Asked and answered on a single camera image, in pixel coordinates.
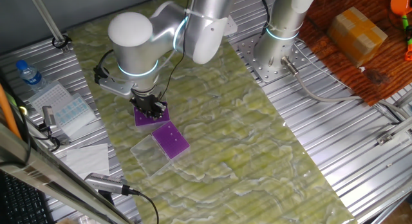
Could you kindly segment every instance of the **purple block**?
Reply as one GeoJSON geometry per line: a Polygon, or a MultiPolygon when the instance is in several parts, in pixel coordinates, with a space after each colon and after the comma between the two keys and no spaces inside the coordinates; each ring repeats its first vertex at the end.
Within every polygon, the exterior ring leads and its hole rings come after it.
{"type": "Polygon", "coordinates": [[[135,125],[137,127],[148,125],[148,124],[158,124],[161,122],[170,121],[168,108],[166,108],[165,112],[163,113],[163,117],[158,118],[156,120],[153,120],[152,118],[147,118],[146,116],[143,115],[143,113],[139,112],[137,108],[135,108],[134,111],[135,111],[135,125]]]}
{"type": "Polygon", "coordinates": [[[186,139],[170,121],[156,131],[153,131],[152,136],[165,151],[169,159],[173,159],[190,147],[186,139]]]}

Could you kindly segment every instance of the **keyboard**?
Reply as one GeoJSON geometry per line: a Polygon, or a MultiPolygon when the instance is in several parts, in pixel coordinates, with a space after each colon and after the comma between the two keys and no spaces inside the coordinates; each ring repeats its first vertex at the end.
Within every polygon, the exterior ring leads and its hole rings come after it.
{"type": "Polygon", "coordinates": [[[0,223],[52,224],[45,195],[0,171],[0,223]]]}

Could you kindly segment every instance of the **transparent lid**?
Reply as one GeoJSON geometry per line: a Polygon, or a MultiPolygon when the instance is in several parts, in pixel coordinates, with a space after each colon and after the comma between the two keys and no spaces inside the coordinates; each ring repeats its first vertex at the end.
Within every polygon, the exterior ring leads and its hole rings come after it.
{"type": "Polygon", "coordinates": [[[149,177],[156,175],[170,164],[169,159],[152,135],[146,136],[132,147],[130,151],[149,177]]]}

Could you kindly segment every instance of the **blue label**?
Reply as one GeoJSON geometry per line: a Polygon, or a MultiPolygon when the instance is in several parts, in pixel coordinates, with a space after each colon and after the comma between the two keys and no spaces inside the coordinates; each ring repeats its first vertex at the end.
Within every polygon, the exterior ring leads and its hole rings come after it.
{"type": "Polygon", "coordinates": [[[40,72],[37,72],[36,75],[31,79],[23,79],[29,85],[36,85],[41,80],[40,72]]]}

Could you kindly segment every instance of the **glowing blue ring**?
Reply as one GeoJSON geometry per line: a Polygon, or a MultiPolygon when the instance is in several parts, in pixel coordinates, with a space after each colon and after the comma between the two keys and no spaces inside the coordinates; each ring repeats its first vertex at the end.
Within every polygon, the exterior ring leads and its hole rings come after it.
{"type": "Polygon", "coordinates": [[[182,22],[179,24],[178,28],[176,29],[175,33],[174,33],[174,37],[173,37],[173,49],[176,50],[176,41],[178,40],[178,35],[180,33],[180,30],[182,29],[183,25],[186,23],[187,21],[186,17],[184,20],[182,20],[182,22]]]}
{"type": "Polygon", "coordinates": [[[129,76],[132,76],[132,77],[141,77],[141,76],[148,75],[151,72],[153,72],[153,70],[156,69],[158,63],[159,63],[159,60],[156,61],[156,64],[154,64],[154,66],[153,66],[153,68],[151,68],[151,70],[147,71],[146,73],[139,73],[139,74],[128,73],[128,72],[124,71],[118,64],[117,64],[117,66],[121,70],[121,72],[125,73],[126,75],[129,75],[129,76]]]}
{"type": "Polygon", "coordinates": [[[287,40],[292,40],[293,38],[297,37],[297,34],[299,34],[299,32],[294,35],[293,37],[289,37],[289,38],[281,38],[281,37],[276,37],[275,35],[273,35],[268,28],[266,28],[266,32],[269,33],[269,35],[275,39],[281,40],[281,41],[287,41],[287,40]]]}

